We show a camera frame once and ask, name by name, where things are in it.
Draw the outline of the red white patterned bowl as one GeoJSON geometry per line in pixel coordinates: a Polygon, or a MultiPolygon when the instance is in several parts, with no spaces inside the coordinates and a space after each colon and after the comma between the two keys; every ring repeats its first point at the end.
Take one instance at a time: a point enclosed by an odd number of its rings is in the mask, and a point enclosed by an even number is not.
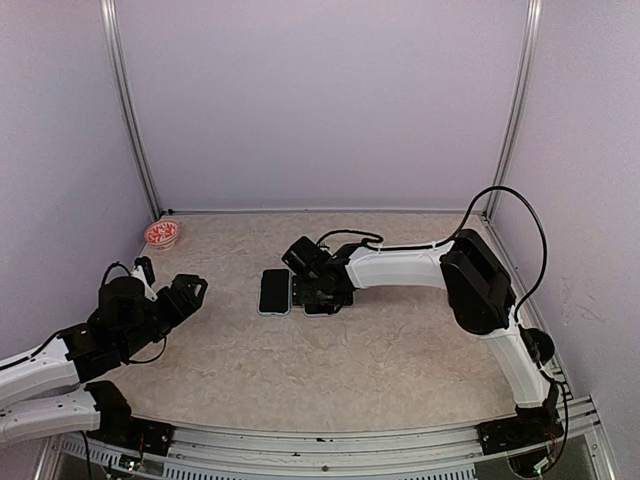
{"type": "Polygon", "coordinates": [[[155,249],[166,250],[173,247],[181,232],[181,225],[173,219],[159,220],[151,224],[144,233],[146,243],[155,249]]]}

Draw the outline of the front aluminium rail base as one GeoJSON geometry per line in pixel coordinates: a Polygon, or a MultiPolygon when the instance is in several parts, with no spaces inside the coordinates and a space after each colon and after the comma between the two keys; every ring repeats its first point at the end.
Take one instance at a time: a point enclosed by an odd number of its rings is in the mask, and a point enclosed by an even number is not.
{"type": "Polygon", "coordinates": [[[529,446],[473,423],[347,433],[266,432],[180,425],[158,453],[137,455],[66,434],[47,441],[37,479],[617,479],[588,397],[559,406],[568,433],[529,446]]]}

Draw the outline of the lilac phone case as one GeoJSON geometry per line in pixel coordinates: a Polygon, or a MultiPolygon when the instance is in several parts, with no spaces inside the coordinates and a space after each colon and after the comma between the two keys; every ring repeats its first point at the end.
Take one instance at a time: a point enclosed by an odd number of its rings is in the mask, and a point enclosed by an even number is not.
{"type": "Polygon", "coordinates": [[[308,317],[328,317],[334,314],[335,308],[331,305],[308,304],[303,307],[303,311],[308,317]]]}

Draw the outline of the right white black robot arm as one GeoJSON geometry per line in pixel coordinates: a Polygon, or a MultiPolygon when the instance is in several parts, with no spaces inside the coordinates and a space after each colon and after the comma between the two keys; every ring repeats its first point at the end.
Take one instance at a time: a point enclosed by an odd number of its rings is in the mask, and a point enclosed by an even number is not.
{"type": "Polygon", "coordinates": [[[555,354],[551,337],[520,322],[509,273],[473,229],[426,245],[386,246],[380,235],[361,232],[360,241],[331,251],[321,240],[297,239],[283,254],[293,273],[293,299],[308,315],[335,315],[353,303],[358,290],[430,287],[447,294],[459,327],[485,342],[507,379],[514,415],[478,426],[481,448],[500,453],[562,440],[560,385],[547,369],[555,354]]]}

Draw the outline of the left aluminium frame post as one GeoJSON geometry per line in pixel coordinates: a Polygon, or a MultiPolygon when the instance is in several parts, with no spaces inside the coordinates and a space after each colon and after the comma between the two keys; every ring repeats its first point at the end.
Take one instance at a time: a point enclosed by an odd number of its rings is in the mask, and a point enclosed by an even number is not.
{"type": "Polygon", "coordinates": [[[119,29],[117,5],[114,0],[101,0],[100,10],[106,44],[113,71],[118,101],[133,154],[134,165],[142,185],[143,194],[153,220],[159,220],[163,210],[159,194],[147,160],[134,102],[128,82],[124,49],[119,29]]]}

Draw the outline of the right aluminium frame post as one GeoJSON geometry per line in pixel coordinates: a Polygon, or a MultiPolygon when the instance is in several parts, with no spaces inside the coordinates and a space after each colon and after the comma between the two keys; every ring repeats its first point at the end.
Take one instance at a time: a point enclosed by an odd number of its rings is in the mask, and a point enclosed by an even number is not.
{"type": "Polygon", "coordinates": [[[533,71],[542,10],[542,0],[530,0],[527,2],[527,15],[516,83],[499,152],[498,165],[493,177],[492,184],[494,186],[505,186],[507,182],[508,171],[517,143],[519,127],[524,115],[529,80],[533,71]]]}

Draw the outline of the aluminium frame post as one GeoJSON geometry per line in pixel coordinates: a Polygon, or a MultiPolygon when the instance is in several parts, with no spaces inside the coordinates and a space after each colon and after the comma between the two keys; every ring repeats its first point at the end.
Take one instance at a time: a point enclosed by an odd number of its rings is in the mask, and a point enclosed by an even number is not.
{"type": "Polygon", "coordinates": [[[153,220],[159,220],[163,210],[159,194],[147,160],[134,102],[128,82],[124,49],[119,29],[117,5],[114,0],[101,0],[100,10],[106,44],[113,71],[118,101],[133,154],[134,165],[142,185],[143,194],[153,220]]]}
{"type": "Polygon", "coordinates": [[[533,71],[542,10],[542,0],[530,0],[527,2],[527,15],[516,83],[499,152],[498,165],[493,177],[492,184],[494,186],[505,186],[507,182],[508,171],[517,143],[519,127],[524,115],[529,80],[533,71]]]}

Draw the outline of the black cup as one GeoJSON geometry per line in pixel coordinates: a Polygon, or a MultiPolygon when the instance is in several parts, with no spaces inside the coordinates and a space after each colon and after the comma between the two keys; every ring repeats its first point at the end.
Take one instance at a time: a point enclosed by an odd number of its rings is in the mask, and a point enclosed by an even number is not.
{"type": "Polygon", "coordinates": [[[546,365],[555,354],[552,338],[538,328],[519,327],[520,337],[533,363],[541,368],[546,365]]]}

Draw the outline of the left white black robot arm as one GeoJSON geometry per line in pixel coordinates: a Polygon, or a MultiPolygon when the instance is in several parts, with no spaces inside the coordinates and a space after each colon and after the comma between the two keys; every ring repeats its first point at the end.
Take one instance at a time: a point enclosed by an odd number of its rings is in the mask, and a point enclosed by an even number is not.
{"type": "Polygon", "coordinates": [[[139,421],[103,376],[164,341],[202,307],[207,287],[206,280],[189,274],[177,275],[159,291],[135,275],[101,285],[98,307],[86,322],[2,364],[2,447],[76,431],[133,443],[139,421]]]}

